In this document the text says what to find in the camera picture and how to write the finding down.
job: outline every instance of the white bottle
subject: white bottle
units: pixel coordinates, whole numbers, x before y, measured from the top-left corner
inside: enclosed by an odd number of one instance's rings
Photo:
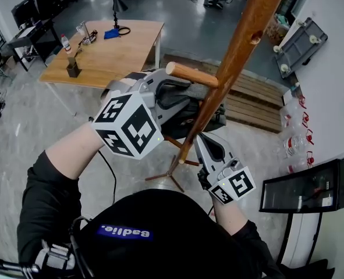
[[[71,53],[71,51],[72,51],[71,46],[69,45],[69,41],[64,34],[62,34],[61,40],[62,40],[62,45],[63,45],[64,49],[66,50],[66,53]]]
[[[313,167],[314,158],[312,151],[300,153],[283,160],[279,171],[282,175],[293,174]]]
[[[302,116],[295,115],[285,123],[285,128],[279,133],[279,138],[285,140],[293,135],[304,133],[308,129],[309,115],[303,112]]]
[[[285,127],[286,122],[293,116],[304,112],[306,110],[305,97],[300,96],[299,98],[292,98],[284,107],[280,109],[281,122],[283,127]]]
[[[283,146],[287,157],[303,153],[310,144],[314,145],[312,142],[312,133],[313,132],[308,129],[306,134],[293,135],[286,139],[283,143]]]

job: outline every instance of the wooden coat rack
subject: wooden coat rack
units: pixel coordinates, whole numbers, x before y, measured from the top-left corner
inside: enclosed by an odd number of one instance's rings
[[[173,171],[177,165],[197,163],[186,160],[187,154],[193,145],[195,136],[203,131],[211,120],[213,114],[222,103],[237,77],[242,72],[253,49],[260,42],[264,31],[274,15],[281,0],[248,0],[246,8],[237,25],[234,35],[230,41],[226,55],[216,73],[216,76],[189,68],[184,65],[170,62],[166,66],[166,73],[170,76],[179,77],[184,80],[206,85],[210,88],[200,108],[198,117],[187,135],[184,143],[168,138],[167,140],[180,148],[174,157],[169,170],[165,174],[146,178],[146,181],[161,177],[170,177],[177,187],[184,192],[183,188],[173,177]]]

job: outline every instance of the pen holder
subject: pen holder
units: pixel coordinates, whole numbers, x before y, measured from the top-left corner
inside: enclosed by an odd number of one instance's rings
[[[67,72],[70,77],[78,77],[81,69],[77,66],[77,62],[75,58],[68,58],[69,64],[67,66]]]

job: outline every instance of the blue label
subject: blue label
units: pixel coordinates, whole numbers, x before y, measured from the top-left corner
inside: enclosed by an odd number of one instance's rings
[[[97,234],[117,239],[146,239],[153,240],[153,232],[149,230],[139,230],[124,226],[110,226],[103,224],[99,227]]]

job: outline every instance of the blue cloth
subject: blue cloth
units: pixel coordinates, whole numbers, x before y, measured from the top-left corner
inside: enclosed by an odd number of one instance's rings
[[[107,40],[109,38],[115,38],[115,37],[120,37],[119,29],[112,29],[112,30],[106,31],[104,33],[104,39],[105,40]]]

